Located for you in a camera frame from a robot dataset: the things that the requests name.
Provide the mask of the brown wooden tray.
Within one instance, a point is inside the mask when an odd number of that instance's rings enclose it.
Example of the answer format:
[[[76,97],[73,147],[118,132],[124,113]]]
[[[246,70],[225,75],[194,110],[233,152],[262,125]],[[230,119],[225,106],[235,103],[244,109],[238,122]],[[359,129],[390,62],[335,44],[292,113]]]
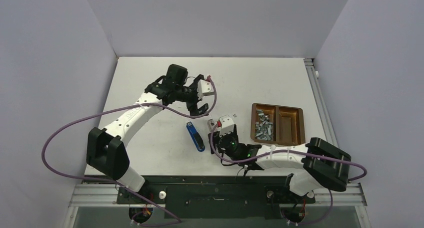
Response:
[[[257,109],[264,110],[272,116],[274,138],[272,141],[255,139],[255,122]],[[253,141],[265,144],[293,146],[305,143],[304,112],[301,108],[253,103],[251,107],[250,137]]]

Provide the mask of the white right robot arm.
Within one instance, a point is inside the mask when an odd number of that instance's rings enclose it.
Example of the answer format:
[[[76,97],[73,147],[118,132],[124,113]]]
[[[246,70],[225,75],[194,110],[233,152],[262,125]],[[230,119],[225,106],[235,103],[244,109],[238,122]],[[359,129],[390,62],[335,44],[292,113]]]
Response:
[[[220,135],[211,131],[208,141],[213,154],[224,153],[229,160],[243,169],[293,169],[283,187],[283,197],[289,202],[318,189],[343,192],[347,188],[351,156],[317,137],[306,144],[296,146],[275,146],[243,144],[237,131]]]

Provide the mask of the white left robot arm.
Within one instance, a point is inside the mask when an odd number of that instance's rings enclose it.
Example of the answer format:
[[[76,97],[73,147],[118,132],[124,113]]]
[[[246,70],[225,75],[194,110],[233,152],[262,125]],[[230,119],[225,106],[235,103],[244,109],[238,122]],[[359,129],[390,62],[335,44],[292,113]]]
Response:
[[[137,203],[145,202],[149,189],[146,180],[130,166],[126,146],[135,134],[155,115],[175,101],[186,104],[190,118],[208,115],[208,104],[198,107],[203,97],[214,95],[210,77],[198,75],[186,86],[188,70],[171,64],[167,73],[149,84],[134,107],[104,128],[93,128],[88,133],[86,162],[89,166],[130,189],[129,196]]]

